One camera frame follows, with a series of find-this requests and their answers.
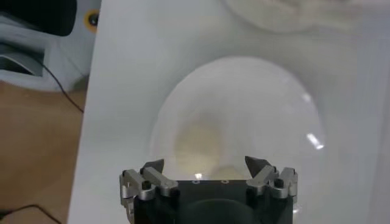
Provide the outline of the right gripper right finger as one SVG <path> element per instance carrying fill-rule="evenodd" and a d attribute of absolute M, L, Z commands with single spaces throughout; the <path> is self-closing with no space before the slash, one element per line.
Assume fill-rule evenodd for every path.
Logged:
<path fill-rule="evenodd" d="M 272 198 L 297 200 L 298 173 L 291 167 L 285 167 L 281 172 L 266 159 L 245 156 L 245 163 L 251 179 L 246 184 L 255 191 L 256 196 L 269 191 Z"/>

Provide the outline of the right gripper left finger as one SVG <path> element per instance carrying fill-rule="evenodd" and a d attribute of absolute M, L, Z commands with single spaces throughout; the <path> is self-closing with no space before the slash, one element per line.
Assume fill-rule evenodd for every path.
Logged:
<path fill-rule="evenodd" d="M 134 199 L 151 201 L 157 195 L 168 198 L 179 196 L 179 183 L 162 174 L 165 161 L 158 159 L 147 162 L 139 171 L 123 170 L 119 176 L 120 204 L 127 210 L 133 209 Z"/>

